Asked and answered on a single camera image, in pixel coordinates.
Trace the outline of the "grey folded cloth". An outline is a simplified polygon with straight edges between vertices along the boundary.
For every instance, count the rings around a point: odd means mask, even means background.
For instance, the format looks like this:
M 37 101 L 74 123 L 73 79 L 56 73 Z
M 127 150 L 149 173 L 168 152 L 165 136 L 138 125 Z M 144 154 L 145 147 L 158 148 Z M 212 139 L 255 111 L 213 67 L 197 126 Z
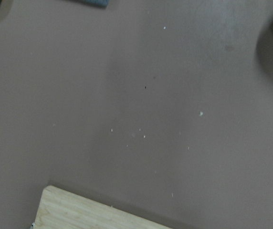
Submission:
M 87 4 L 95 7 L 105 8 L 109 4 L 109 0 L 74 0 L 75 2 Z

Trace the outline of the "bamboo cutting board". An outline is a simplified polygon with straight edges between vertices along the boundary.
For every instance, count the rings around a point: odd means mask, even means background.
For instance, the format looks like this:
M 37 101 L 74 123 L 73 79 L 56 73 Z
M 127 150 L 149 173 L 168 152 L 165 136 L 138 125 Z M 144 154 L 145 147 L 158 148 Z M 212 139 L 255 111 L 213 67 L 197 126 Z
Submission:
M 166 229 L 148 219 L 63 189 L 43 189 L 33 229 Z

